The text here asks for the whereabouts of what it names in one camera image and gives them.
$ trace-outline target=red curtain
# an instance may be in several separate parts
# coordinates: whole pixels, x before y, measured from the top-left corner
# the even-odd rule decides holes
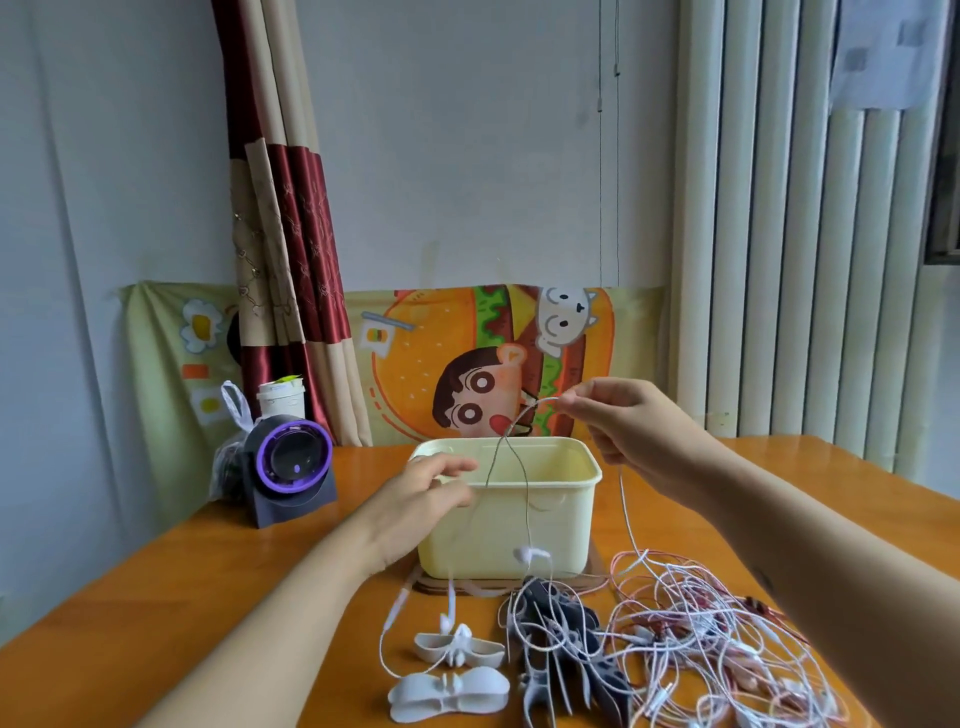
[[[300,375],[307,417],[369,445],[293,3],[212,0],[224,58],[244,391]]]

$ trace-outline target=cartoon face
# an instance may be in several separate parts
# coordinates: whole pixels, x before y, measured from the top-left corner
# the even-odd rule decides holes
[[[519,344],[502,344],[463,356],[467,358],[464,364],[473,366],[461,374],[448,367],[445,374],[451,379],[451,387],[444,404],[450,403],[450,406],[441,412],[435,409],[434,417],[441,425],[458,430],[463,437],[499,437],[519,413],[520,367],[527,352]],[[438,384],[435,404],[439,401],[440,388]]]
[[[590,302],[596,291],[586,288],[543,288],[537,300],[537,348],[560,357],[563,349],[596,324]]]

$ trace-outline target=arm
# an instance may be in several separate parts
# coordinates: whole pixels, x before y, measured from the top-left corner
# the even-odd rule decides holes
[[[451,508],[474,470],[453,455],[419,458],[323,539],[140,722],[141,728],[295,726],[340,618],[360,585],[409,553]]]
[[[718,471],[701,514],[880,724],[960,719],[960,583],[743,458]]]
[[[727,449],[649,382],[595,379],[558,409],[710,521],[882,725],[960,719],[960,583]]]

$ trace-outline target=cartoon boy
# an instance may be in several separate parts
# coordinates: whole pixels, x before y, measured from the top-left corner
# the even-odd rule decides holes
[[[433,419],[462,437],[499,437],[520,406],[535,398],[523,391],[521,367],[527,351],[519,344],[472,349],[446,365],[433,396]],[[517,425],[512,434],[529,434]]]

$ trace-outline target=white cup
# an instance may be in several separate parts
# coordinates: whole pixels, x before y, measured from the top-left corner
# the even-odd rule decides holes
[[[293,415],[302,420],[306,417],[304,392],[303,380],[299,378],[261,384],[256,395],[260,402],[260,414],[263,417]]]

